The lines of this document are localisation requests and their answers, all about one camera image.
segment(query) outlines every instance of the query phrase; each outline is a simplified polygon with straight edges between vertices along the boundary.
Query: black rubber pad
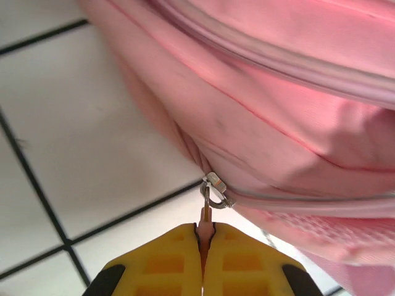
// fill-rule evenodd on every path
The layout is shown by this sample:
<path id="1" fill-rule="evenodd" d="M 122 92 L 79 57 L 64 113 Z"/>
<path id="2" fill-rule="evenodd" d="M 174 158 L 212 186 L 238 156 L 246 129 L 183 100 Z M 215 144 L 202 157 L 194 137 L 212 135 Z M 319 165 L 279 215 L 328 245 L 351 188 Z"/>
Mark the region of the black rubber pad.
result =
<path id="1" fill-rule="evenodd" d="M 114 265 L 102 270 L 82 296 L 111 296 L 124 271 L 123 265 Z"/>
<path id="2" fill-rule="evenodd" d="M 310 275 L 294 265 L 283 265 L 283 272 L 295 296 L 323 296 Z"/>

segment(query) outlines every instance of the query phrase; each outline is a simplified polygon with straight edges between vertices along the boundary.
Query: pink fabric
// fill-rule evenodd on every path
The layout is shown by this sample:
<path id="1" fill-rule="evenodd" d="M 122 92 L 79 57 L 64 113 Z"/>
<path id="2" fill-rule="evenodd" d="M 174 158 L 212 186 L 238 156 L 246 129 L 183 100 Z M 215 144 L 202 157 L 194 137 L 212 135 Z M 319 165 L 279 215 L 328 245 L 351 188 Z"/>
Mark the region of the pink fabric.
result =
<path id="1" fill-rule="evenodd" d="M 308 199 L 303 208 L 291 202 L 272 207 L 230 189 L 237 211 L 318 255 L 314 260 L 353 295 L 390 295 L 394 271 L 385 265 L 395 266 L 394 199 L 353 200 L 395 190 L 395 5 L 80 3 L 112 49 L 136 103 L 203 171 L 259 194 L 351 202 L 347 210 L 338 203 L 313 207 Z M 171 12 L 179 18 L 161 14 Z M 186 24 L 188 33 L 177 27 Z M 382 207 L 371 210 L 372 204 Z"/>

